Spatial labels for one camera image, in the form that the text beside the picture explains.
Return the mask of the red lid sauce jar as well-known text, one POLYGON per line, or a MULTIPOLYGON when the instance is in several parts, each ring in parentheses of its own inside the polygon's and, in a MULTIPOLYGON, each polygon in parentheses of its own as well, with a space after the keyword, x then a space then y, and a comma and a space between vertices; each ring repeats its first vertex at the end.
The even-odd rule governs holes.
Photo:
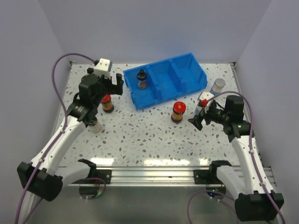
POLYGON ((185 103, 181 101, 177 101, 176 103, 174 103, 172 108, 171 120, 175 123, 181 122, 185 111, 186 111, 185 103))
POLYGON ((111 96, 107 94, 101 101, 101 105, 104 112, 110 113, 114 110, 114 105, 111 100, 111 96))

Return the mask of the silver lid blue label jar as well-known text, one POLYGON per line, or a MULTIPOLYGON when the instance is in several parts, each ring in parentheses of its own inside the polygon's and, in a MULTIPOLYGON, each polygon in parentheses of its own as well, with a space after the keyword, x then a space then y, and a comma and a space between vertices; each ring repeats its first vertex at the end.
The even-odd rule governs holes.
POLYGON ((226 82, 224 79, 217 78, 211 87, 210 93, 212 93, 215 96, 220 94, 225 85, 226 85, 226 82))

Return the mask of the black cap white spice jar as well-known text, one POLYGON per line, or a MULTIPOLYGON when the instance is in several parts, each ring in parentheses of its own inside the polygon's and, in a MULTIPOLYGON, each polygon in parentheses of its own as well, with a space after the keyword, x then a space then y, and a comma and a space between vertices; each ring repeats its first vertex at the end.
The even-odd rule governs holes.
POLYGON ((102 130, 102 125, 98 120, 92 120, 89 124, 90 132, 99 133, 102 130))

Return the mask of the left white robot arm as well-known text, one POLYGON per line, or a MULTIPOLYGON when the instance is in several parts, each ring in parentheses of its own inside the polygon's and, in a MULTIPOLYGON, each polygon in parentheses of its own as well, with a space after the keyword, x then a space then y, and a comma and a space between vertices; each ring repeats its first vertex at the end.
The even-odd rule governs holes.
POLYGON ((116 84, 111 78, 89 73, 81 78, 78 92, 67 109, 61 126, 50 142, 31 162, 21 162, 17 173, 25 191, 50 202, 60 193, 64 177, 56 175, 58 165, 74 140, 91 124, 97 122, 96 114, 106 95, 123 94, 122 75, 116 74, 116 84))

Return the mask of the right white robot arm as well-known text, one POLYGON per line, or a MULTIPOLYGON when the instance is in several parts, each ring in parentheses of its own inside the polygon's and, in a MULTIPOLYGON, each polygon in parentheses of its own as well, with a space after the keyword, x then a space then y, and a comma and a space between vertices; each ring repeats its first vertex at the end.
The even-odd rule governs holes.
POLYGON ((224 108, 219 109, 216 97, 209 92, 202 92, 198 103, 200 112, 189 122, 198 130, 202 130, 203 122, 223 126, 238 157, 242 178, 235 173, 230 162, 221 160, 212 161, 206 172, 194 170, 194 181, 222 183, 233 197, 235 213, 240 221, 272 221, 282 216, 283 195, 275 192, 263 169, 256 147, 253 122, 244 119, 243 110, 247 100, 235 91, 228 91, 227 94, 224 108))

